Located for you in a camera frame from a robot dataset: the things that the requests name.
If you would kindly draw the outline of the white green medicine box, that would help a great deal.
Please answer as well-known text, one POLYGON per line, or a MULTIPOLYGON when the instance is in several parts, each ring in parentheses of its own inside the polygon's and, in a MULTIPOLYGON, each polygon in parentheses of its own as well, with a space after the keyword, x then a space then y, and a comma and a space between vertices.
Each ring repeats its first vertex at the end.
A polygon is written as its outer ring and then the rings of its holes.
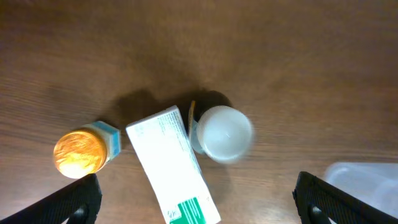
POLYGON ((166 223, 221 221, 177 106, 129 124, 126 132, 166 223))

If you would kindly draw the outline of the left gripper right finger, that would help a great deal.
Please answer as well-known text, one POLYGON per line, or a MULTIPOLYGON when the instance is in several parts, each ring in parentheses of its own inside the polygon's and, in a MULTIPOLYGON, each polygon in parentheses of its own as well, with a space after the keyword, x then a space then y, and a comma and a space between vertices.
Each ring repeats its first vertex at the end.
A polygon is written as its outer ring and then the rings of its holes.
POLYGON ((302 223, 397 224, 397 218, 305 171, 299 173, 292 195, 302 223))

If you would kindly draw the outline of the dark syrup bottle white cap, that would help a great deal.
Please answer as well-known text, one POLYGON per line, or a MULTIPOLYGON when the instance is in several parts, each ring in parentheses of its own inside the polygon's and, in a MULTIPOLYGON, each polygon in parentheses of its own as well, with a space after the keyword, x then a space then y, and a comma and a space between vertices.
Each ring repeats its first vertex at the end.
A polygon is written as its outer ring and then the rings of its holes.
POLYGON ((188 111, 188 138, 192 149, 221 164, 242 159, 254 144, 254 127, 242 112, 226 105, 205 110, 192 101, 188 111))

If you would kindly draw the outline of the small jar gold lid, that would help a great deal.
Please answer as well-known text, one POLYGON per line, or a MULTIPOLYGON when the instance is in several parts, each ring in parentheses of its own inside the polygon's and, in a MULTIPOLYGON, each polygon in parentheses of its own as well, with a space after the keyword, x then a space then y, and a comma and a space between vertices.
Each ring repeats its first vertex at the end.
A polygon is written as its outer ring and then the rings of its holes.
POLYGON ((54 147, 53 160, 65 177, 80 179, 101 170, 120 152, 120 130, 95 121, 62 136, 54 147))

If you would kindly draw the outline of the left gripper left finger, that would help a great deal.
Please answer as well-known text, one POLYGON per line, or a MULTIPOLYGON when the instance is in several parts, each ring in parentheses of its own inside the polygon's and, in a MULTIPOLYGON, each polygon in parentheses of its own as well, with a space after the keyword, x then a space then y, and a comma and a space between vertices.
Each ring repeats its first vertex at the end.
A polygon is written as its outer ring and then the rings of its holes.
POLYGON ((96 174, 88 174, 1 223, 94 223, 102 193, 96 174))

